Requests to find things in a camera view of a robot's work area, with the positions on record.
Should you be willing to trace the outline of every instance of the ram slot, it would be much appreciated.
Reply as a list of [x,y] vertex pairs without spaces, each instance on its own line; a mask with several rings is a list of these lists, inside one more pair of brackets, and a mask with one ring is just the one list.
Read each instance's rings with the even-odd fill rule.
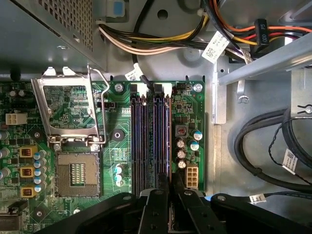
[[172,146],[171,146],[171,139],[172,139],[172,126],[171,126],[171,120],[172,120],[172,112],[171,112],[171,99],[166,98],[165,100],[165,132],[166,132],[166,145],[165,145],[165,169],[167,172],[167,175],[169,176],[169,180],[171,181],[171,161],[172,161]]
[[132,187],[136,196],[148,188],[148,107],[146,99],[131,101]]

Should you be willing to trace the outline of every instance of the cable label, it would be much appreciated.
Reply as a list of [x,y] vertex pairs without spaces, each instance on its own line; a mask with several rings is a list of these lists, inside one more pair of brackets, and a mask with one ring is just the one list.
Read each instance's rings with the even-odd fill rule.
[[125,77],[129,81],[140,81],[140,76],[143,75],[143,72],[141,71],[138,63],[135,63],[133,65],[133,67],[134,67],[134,70],[132,70],[131,72],[125,74]]
[[249,198],[250,198],[250,203],[253,205],[260,203],[260,202],[266,202],[267,201],[264,194],[253,195],[253,196],[250,196]]
[[209,62],[215,63],[229,43],[219,31],[216,31],[201,56]]
[[289,150],[287,149],[284,156],[284,161],[282,167],[285,168],[287,171],[295,175],[294,172],[296,169],[298,158]]
[[240,51],[244,55],[244,60],[245,60],[246,64],[251,63],[253,61],[252,56],[250,55],[250,53],[247,50],[240,49]]

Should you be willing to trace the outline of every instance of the capacitor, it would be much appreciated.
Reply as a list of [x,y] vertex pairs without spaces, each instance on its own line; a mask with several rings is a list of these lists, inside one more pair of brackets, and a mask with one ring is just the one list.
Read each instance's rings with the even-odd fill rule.
[[199,130],[194,130],[193,137],[195,140],[202,140],[203,134]]
[[3,168],[0,170],[0,179],[6,178],[11,174],[11,171],[8,168]]
[[34,178],[34,183],[35,184],[40,184],[40,183],[44,182],[46,179],[47,179],[47,175],[46,174],[42,174],[42,175],[36,176]]
[[35,189],[35,192],[39,193],[39,192],[45,190],[46,187],[47,187],[47,183],[44,181],[41,184],[36,184],[34,189]]
[[178,148],[184,148],[185,143],[184,143],[183,139],[178,139],[178,141],[176,142],[176,146]]
[[0,150],[0,158],[8,157],[10,155],[10,151],[8,148],[2,148]]
[[180,159],[185,158],[185,152],[183,150],[179,150],[177,152],[177,157],[180,158]]
[[121,164],[117,164],[115,167],[115,173],[120,174],[122,172],[123,166]]
[[120,181],[122,180],[122,177],[123,177],[123,174],[117,174],[117,175],[115,176],[115,181],[116,181],[116,182],[120,182]]
[[35,176],[40,176],[41,174],[44,174],[47,171],[46,167],[40,167],[40,168],[36,168],[34,171],[34,175]]
[[190,141],[190,148],[193,151],[197,151],[199,149],[199,143],[195,140]]
[[10,136],[8,131],[0,131],[0,140],[5,140]]
[[39,160],[40,158],[44,158],[46,156],[46,152],[44,150],[40,150],[34,154],[34,160]]
[[180,168],[180,169],[184,169],[186,168],[186,163],[185,161],[181,160],[177,163],[177,167]]
[[17,93],[16,90],[12,90],[12,91],[10,91],[10,93],[9,93],[10,97],[12,97],[12,98],[16,97],[17,94],[18,94],[18,93]]
[[39,167],[43,167],[46,164],[47,160],[45,160],[45,158],[41,158],[39,160],[36,160],[34,162],[34,168],[39,168]]

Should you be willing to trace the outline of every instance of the black cable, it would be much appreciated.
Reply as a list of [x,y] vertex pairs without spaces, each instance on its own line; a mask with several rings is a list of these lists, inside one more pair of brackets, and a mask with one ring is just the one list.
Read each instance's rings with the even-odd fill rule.
[[290,183],[286,181],[282,181],[276,178],[273,178],[265,173],[262,172],[261,168],[254,167],[247,159],[244,149],[243,149],[243,141],[244,136],[248,134],[249,132],[252,132],[254,130],[265,128],[269,126],[273,126],[276,124],[281,124],[284,120],[283,113],[285,110],[275,111],[271,113],[266,113],[263,115],[260,115],[258,117],[255,117],[248,121],[247,124],[242,128],[242,130],[238,133],[237,137],[234,141],[234,152],[235,155],[239,161],[239,163],[249,172],[251,172],[254,176],[257,176],[258,178],[294,191],[303,192],[303,193],[312,193],[312,186],[310,185],[303,185],[303,184],[295,184]]
[[287,144],[288,149],[296,155],[296,157],[306,166],[312,168],[312,157],[301,147],[294,132],[293,123],[291,121],[286,122],[291,118],[290,109],[284,114],[285,124],[282,126],[283,137]]
[[[281,196],[293,196],[293,197],[312,200],[312,194],[300,193],[300,192],[276,192],[276,193],[268,193],[268,194],[263,194],[263,195],[265,198],[268,198],[274,195],[281,195]],[[249,196],[233,196],[233,197],[235,197],[235,199],[238,199],[240,201],[251,202]]]
[[[287,122],[292,122],[293,120],[296,120],[296,119],[298,119],[298,118],[290,118],[290,119],[287,119],[287,120],[285,120],[285,121],[283,120],[283,122],[278,126],[277,130],[275,131],[274,136],[273,136],[273,140],[272,140],[272,142],[271,142],[270,145],[269,145],[268,152],[269,152],[270,158],[271,158],[272,161],[273,161],[276,165],[278,165],[278,166],[282,166],[282,164],[281,164],[281,163],[278,163],[278,162],[273,158],[272,153],[271,153],[271,149],[272,149],[272,147],[273,147],[273,145],[274,145],[274,142],[276,141],[277,134],[278,134],[279,130],[282,128],[282,126],[283,126],[285,123],[287,123]],[[301,176],[298,175],[297,173],[295,173],[294,175],[295,175],[296,177],[298,177],[299,179],[303,180],[304,182],[306,182],[307,184],[312,185],[312,183],[310,183],[309,181],[307,181],[305,178],[301,177]]]
[[[133,30],[134,33],[139,32],[139,29],[140,29],[143,21],[145,20],[147,13],[150,11],[153,3],[154,3],[154,0],[147,0],[146,1],[140,15],[138,16],[138,18],[136,20],[135,28]],[[132,61],[133,61],[133,64],[138,63],[137,55],[132,54]],[[150,90],[153,90],[153,84],[147,79],[147,77],[145,75],[141,75],[140,80],[143,83],[145,83]]]
[[210,2],[208,0],[202,0],[203,6],[209,15],[209,19],[212,21],[214,27],[219,33],[221,33],[237,50],[240,50],[240,47],[236,44],[236,42],[225,32],[220,19],[215,13],[215,10],[211,7]]

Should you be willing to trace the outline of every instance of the cable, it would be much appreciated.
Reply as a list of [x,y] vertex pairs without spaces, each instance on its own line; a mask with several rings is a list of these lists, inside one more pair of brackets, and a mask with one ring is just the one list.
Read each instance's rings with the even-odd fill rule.
[[[267,193],[263,194],[265,198],[274,195],[281,195],[281,196],[292,196],[297,198],[304,198],[308,200],[312,200],[312,195],[307,193],[300,193],[300,192],[276,192],[276,193]],[[243,201],[243,202],[251,202],[249,196],[233,196],[235,199]]]
[[[231,29],[232,31],[235,31],[235,32],[246,32],[246,31],[250,31],[250,30],[253,30],[255,29],[255,26],[251,26],[251,27],[247,27],[247,28],[234,28],[232,26],[230,26],[229,24],[227,24],[225,22],[225,20],[222,18],[219,10],[218,10],[218,4],[217,4],[217,1],[216,0],[213,0],[214,1],[214,9],[215,9],[215,12],[218,16],[218,18],[220,19],[220,21],[224,24],[225,27],[227,27],[228,29]],[[304,28],[304,27],[292,27],[292,26],[270,26],[269,29],[294,29],[294,30],[301,30],[301,31],[305,31],[305,32],[312,32],[311,29],[308,29],[308,28]]]
[[212,21],[214,27],[219,33],[221,33],[237,50],[239,50],[239,46],[232,40],[232,38],[225,32],[221,23],[219,22],[218,16],[215,13],[215,10],[212,9],[208,0],[202,0],[205,10],[209,15],[209,19]]
[[252,132],[254,130],[260,129],[260,128],[265,128],[269,126],[273,126],[276,124],[281,124],[283,122],[283,113],[285,110],[279,110],[279,111],[274,111],[266,114],[262,114],[260,116],[254,117],[250,121],[248,121],[242,130],[238,133],[237,137],[235,138],[234,141],[234,152],[235,155],[239,161],[239,163],[249,172],[251,172],[254,176],[257,176],[258,178],[286,188],[290,190],[295,190],[298,192],[303,192],[303,193],[312,193],[312,186],[310,185],[303,185],[303,184],[295,184],[295,183],[290,183],[286,181],[282,181],[276,178],[273,178],[265,173],[262,172],[261,168],[256,168],[254,167],[247,159],[244,149],[243,149],[243,141],[244,141],[244,136],[248,134],[249,132]]
[[284,113],[285,124],[282,126],[283,137],[287,147],[303,164],[312,169],[312,157],[299,144],[293,131],[293,123],[291,121],[286,122],[290,118],[291,111],[289,109]]
[[[291,122],[291,121],[297,120],[297,119],[299,119],[299,118],[290,118],[290,119],[287,119],[287,120],[283,121],[283,122],[278,126],[277,130],[275,131],[274,136],[273,136],[273,139],[272,139],[272,142],[271,142],[270,145],[269,145],[269,148],[268,148],[269,156],[270,156],[271,160],[272,160],[276,165],[278,165],[278,166],[283,166],[283,165],[282,165],[281,163],[278,163],[278,162],[273,158],[272,152],[271,152],[271,149],[272,149],[272,147],[273,147],[273,145],[274,145],[274,142],[276,141],[277,134],[278,134],[279,130],[282,128],[282,126],[283,126],[285,123]],[[304,179],[303,177],[301,177],[301,176],[298,175],[297,173],[295,173],[294,175],[295,175],[296,177],[298,177],[299,179],[301,179],[302,181],[306,182],[307,184],[312,185],[312,183],[310,183],[309,181],[307,181],[306,179]]]

